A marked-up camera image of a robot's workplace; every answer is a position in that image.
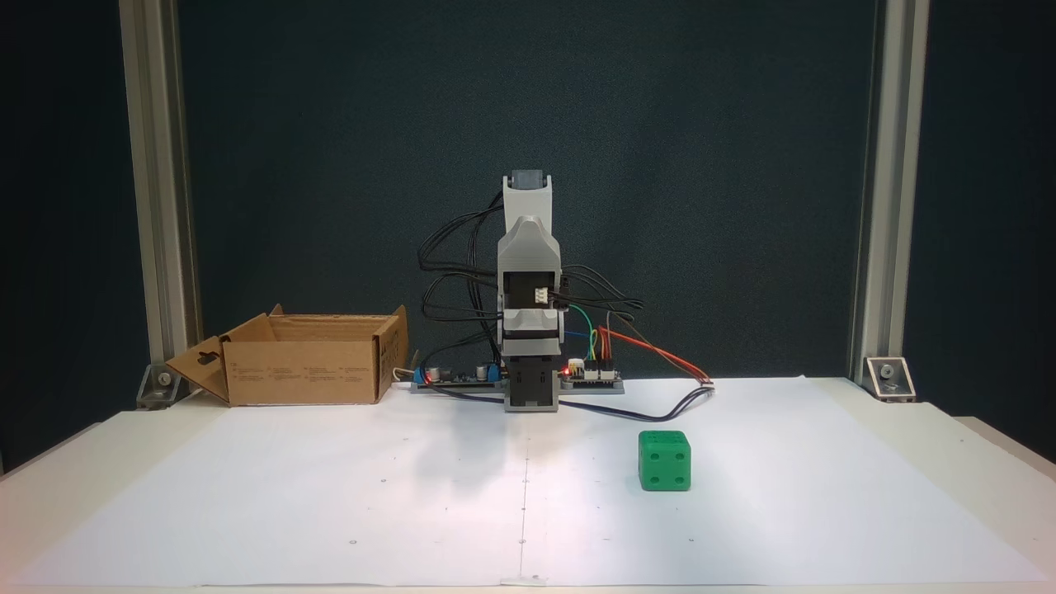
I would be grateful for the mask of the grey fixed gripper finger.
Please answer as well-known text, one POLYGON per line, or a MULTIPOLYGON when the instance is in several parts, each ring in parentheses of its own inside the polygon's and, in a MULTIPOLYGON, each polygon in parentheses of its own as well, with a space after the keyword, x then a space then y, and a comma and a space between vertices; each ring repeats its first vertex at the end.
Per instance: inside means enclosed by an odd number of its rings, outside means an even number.
POLYGON ((538 217, 520 217, 497 245, 498 270, 561 270, 559 242, 538 217))

